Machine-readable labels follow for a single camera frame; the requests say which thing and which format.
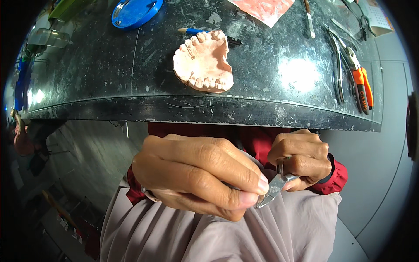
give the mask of scratched table surface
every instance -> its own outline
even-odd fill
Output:
[[[82,11],[62,28],[70,30],[71,42],[63,49],[49,47],[35,60],[25,118],[381,129],[383,78],[372,36],[355,43],[369,73],[372,112],[359,113],[346,69],[345,103],[336,101],[336,57],[322,24],[348,39],[331,18],[354,34],[359,30],[340,1],[310,1],[315,39],[308,36],[301,0],[273,28],[225,0],[165,0],[154,18],[132,31],[111,24],[117,3],[99,0]],[[177,29],[188,27],[222,29],[243,41],[228,53],[234,77],[229,91],[199,92],[174,75],[173,54],[190,37]]]

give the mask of dental plaster model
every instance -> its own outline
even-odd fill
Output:
[[[173,70],[185,84],[199,91],[222,93],[233,85],[223,31],[201,32],[181,44],[173,56]]]

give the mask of blue lid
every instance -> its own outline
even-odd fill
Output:
[[[121,0],[112,13],[112,24],[122,30],[139,28],[157,14],[163,0]]]

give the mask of pink paper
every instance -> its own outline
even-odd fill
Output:
[[[295,0],[228,0],[272,28]]]

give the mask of blue pencil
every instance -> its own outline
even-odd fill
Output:
[[[200,29],[193,29],[193,28],[179,28],[178,31],[182,32],[182,33],[186,33],[186,34],[193,34],[193,35],[196,35],[199,32],[207,32],[207,33],[209,32],[209,31],[200,30]],[[235,38],[232,38],[230,36],[227,36],[227,41],[230,44],[236,44],[236,45],[241,45],[241,43],[242,43],[242,41],[240,39],[235,39]]]

